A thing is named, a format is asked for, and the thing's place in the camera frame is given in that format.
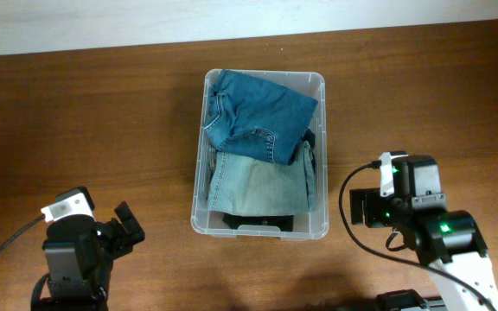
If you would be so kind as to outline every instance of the denim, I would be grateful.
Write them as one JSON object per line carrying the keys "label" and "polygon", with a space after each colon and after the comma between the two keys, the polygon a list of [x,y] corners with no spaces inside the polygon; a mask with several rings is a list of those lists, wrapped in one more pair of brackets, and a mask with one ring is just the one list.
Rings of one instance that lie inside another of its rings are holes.
{"label": "denim", "polygon": [[285,86],[222,70],[204,129],[218,151],[290,165],[317,104]]}
{"label": "denim", "polygon": [[[307,129],[307,131],[304,132],[303,138],[301,140],[309,142],[311,150],[315,149],[316,135],[312,132],[312,130]],[[316,172],[316,158],[314,152],[310,153],[310,162],[312,163],[312,170]]]}
{"label": "denim", "polygon": [[216,170],[216,149],[209,147],[208,148],[208,167],[211,169],[211,174],[214,174]]}
{"label": "denim", "polygon": [[206,209],[238,216],[288,216],[315,211],[311,157],[308,142],[299,143],[289,166],[219,151]]}

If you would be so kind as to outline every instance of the light blue jeans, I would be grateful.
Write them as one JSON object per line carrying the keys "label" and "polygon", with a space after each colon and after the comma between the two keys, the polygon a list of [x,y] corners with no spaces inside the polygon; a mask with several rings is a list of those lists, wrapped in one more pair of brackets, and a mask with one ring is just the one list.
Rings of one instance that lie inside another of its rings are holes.
{"label": "light blue jeans", "polygon": [[286,216],[316,210],[315,173],[308,142],[290,166],[217,152],[207,209],[239,216]]}

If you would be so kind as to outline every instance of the white wall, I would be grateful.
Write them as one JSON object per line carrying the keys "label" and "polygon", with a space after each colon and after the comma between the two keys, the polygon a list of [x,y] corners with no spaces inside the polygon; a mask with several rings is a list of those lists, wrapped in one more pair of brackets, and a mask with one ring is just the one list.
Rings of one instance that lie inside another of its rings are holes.
{"label": "white wall", "polygon": [[498,0],[0,0],[0,54],[498,18]]}

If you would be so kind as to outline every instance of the jeans pocket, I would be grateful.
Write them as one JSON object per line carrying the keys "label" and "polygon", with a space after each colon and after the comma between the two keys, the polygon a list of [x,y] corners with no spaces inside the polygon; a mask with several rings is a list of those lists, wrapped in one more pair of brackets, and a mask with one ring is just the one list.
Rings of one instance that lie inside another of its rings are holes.
{"label": "jeans pocket", "polygon": [[222,98],[224,97],[224,95],[217,93],[216,95],[214,95],[214,97],[215,100],[213,100],[214,102],[211,103],[214,105],[210,105],[207,110],[207,115],[209,119],[212,120],[206,122],[205,126],[203,127],[204,130],[211,130],[213,126],[215,126],[220,118],[224,115],[224,108],[222,107]]}
{"label": "jeans pocket", "polygon": [[274,162],[276,136],[266,129],[256,128],[243,134],[232,136],[222,143],[217,150],[226,151],[253,159]]}

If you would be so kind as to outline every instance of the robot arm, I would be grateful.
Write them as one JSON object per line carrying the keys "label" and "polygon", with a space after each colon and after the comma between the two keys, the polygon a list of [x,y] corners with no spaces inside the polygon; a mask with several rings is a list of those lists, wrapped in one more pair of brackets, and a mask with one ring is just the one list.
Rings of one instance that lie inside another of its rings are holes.
{"label": "robot arm", "polygon": [[[116,219],[95,221],[95,208],[85,187],[57,196],[56,203],[42,208],[48,228],[43,243],[49,274],[35,287],[33,311],[106,311],[113,260],[133,251],[145,233],[130,208],[122,202]],[[48,283],[51,297],[40,298]]]}
{"label": "robot arm", "polygon": [[[420,264],[473,286],[498,310],[498,291],[482,234],[470,214],[447,212],[435,160],[399,151],[384,153],[376,164],[380,188],[350,191],[353,225],[364,220],[370,228],[397,229]],[[431,272],[430,277],[449,310],[487,310],[460,284]]]}

